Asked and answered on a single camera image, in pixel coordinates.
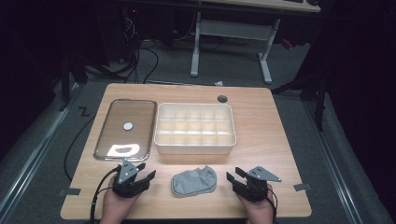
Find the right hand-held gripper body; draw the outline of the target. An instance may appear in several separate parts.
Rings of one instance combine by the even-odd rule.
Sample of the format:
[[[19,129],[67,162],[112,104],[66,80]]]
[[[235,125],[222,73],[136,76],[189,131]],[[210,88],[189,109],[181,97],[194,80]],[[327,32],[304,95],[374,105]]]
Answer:
[[[246,172],[246,183],[236,180],[232,185],[233,191],[250,202],[259,202],[268,193],[267,182],[281,182],[282,179],[261,166],[256,166]]]

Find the person's right hand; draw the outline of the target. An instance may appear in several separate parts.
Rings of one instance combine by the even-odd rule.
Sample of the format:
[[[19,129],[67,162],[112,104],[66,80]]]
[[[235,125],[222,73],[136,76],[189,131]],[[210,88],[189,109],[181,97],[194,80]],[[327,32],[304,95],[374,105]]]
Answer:
[[[259,202],[250,202],[240,195],[237,195],[239,201],[244,205],[247,211],[247,218],[251,224],[274,224],[274,199],[272,186],[267,185],[268,193],[264,200]]]

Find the white compartment storage box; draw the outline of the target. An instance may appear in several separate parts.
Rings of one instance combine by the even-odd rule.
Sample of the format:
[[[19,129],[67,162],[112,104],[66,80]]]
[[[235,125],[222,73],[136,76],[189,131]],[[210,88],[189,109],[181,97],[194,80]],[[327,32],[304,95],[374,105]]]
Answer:
[[[232,108],[224,104],[162,103],[154,143],[162,154],[229,154],[236,144]]]

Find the black metal stand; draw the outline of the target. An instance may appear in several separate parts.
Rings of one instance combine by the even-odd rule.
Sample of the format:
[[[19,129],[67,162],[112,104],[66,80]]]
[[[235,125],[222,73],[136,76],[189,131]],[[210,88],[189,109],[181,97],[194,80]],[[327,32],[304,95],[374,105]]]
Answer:
[[[314,114],[314,122],[317,128],[322,132],[322,117],[325,109],[325,94],[329,74],[327,72],[317,72],[305,77],[300,77],[292,82],[282,85],[274,90],[272,94],[280,94],[283,91],[302,88],[300,99],[302,101],[316,101],[316,110]]]
[[[77,54],[66,54],[62,60],[61,87],[62,104],[61,111],[64,111],[70,102],[70,77],[73,77],[77,84],[85,84],[88,76],[85,72],[84,63]]]

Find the grey sock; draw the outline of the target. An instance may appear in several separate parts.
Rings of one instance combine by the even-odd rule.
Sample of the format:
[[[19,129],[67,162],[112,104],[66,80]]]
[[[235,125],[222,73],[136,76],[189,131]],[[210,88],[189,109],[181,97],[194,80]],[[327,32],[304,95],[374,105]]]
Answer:
[[[213,192],[217,187],[217,174],[209,166],[174,175],[171,190],[178,196],[188,197]]]

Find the white table frame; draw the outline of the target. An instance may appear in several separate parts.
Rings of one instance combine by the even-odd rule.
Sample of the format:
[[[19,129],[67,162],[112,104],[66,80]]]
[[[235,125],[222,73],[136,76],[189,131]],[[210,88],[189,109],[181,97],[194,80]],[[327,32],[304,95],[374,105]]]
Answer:
[[[229,7],[265,9],[275,13],[316,14],[320,12],[320,7],[317,4],[309,3],[308,0],[198,0],[199,7],[203,7],[205,3],[220,4]],[[201,12],[198,11],[196,13],[194,49],[191,58],[191,76],[197,77],[199,74],[201,36],[210,35],[264,41],[266,46],[258,54],[258,59],[264,82],[271,84],[272,77],[269,71],[267,57],[276,37],[279,24],[279,16],[276,16],[270,24],[260,25],[241,21],[203,19]]]

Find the silver floor rail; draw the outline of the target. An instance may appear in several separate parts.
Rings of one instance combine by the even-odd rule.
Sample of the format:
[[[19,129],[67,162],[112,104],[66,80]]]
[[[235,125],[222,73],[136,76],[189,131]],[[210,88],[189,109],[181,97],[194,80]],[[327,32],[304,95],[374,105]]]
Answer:
[[[361,215],[357,209],[357,206],[353,200],[349,187],[341,174],[339,166],[332,154],[331,147],[327,141],[327,138],[323,131],[321,131],[316,124],[315,111],[310,103],[303,102],[304,111],[309,117],[311,126],[313,127],[317,139],[320,144],[321,153],[326,163],[328,172],[331,176],[332,182],[336,189],[338,198],[346,212],[346,216],[350,224],[363,224]]]
[[[85,87],[74,84],[71,102],[61,111],[57,98],[19,138],[0,162],[0,224],[57,221],[76,163],[73,150],[86,121],[78,99]]]

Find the clear plastic box lid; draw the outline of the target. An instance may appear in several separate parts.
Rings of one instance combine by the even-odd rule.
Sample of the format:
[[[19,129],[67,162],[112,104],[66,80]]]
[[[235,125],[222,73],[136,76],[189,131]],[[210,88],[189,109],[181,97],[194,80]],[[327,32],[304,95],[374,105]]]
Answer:
[[[144,161],[149,157],[157,104],[114,100],[107,110],[93,156],[103,161]]]

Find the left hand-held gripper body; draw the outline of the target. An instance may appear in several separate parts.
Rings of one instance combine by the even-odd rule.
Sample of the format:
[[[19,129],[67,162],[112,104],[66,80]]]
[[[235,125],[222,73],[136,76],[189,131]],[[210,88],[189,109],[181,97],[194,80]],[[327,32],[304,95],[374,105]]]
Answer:
[[[117,171],[112,190],[123,198],[132,198],[149,188],[136,184],[136,177],[140,171],[130,161],[124,161]]]

